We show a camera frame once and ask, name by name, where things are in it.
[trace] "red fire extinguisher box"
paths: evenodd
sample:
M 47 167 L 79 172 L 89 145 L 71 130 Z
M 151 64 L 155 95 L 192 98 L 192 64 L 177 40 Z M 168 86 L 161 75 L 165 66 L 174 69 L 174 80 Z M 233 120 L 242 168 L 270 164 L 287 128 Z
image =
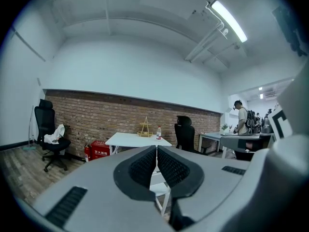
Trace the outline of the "red fire extinguisher box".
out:
M 110 147 L 102 141 L 94 141 L 91 144 L 92 159 L 106 157 L 110 155 Z

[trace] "water bottle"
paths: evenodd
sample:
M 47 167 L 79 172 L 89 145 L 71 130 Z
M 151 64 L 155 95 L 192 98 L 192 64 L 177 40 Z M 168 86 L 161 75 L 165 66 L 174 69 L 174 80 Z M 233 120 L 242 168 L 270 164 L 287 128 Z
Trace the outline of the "water bottle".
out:
M 161 139 L 161 126 L 159 126 L 158 130 L 156 131 L 156 138 L 157 138 L 157 140 Z

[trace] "fire extinguisher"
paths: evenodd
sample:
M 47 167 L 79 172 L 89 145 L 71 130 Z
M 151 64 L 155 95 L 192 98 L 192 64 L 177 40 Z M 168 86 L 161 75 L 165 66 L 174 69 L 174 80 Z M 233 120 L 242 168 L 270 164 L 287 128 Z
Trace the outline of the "fire extinguisher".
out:
M 91 149 L 90 149 L 90 146 L 89 145 L 85 145 L 85 159 L 86 159 L 86 162 L 89 162 L 91 160 Z

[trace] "ceiling light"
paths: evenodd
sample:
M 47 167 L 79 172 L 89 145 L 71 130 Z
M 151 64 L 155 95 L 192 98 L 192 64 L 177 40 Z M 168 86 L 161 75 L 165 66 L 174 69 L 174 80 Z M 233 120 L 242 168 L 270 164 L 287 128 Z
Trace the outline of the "ceiling light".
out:
M 231 28 L 234 30 L 234 32 L 237 34 L 241 42 L 245 42 L 247 40 L 247 36 L 241 29 L 238 22 L 235 20 L 235 18 L 231 15 L 231 13 L 219 2 L 215 1 L 211 7 L 220 15 L 223 17 L 223 19 L 231 26 Z

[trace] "white table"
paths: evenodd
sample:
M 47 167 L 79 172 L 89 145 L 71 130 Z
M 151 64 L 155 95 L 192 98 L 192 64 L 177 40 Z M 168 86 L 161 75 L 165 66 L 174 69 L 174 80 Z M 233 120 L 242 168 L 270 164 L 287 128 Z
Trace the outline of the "white table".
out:
M 120 146 L 136 148 L 150 145 L 172 146 L 172 144 L 163 138 L 157 140 L 156 135 L 152 135 L 151 137 L 140 137 L 137 134 L 122 132 L 116 132 L 105 144 L 110 146 L 110 155 L 117 154 Z
M 199 152 L 201 152 L 203 138 L 208 138 L 208 139 L 218 141 L 218 146 L 217 146 L 217 152 L 218 152 L 221 137 L 222 137 L 222 135 L 220 135 L 219 132 L 200 133 L 199 134 L 199 142 L 198 142 Z M 225 158 L 227 148 L 223 147 L 222 150 L 223 150 L 222 158 Z

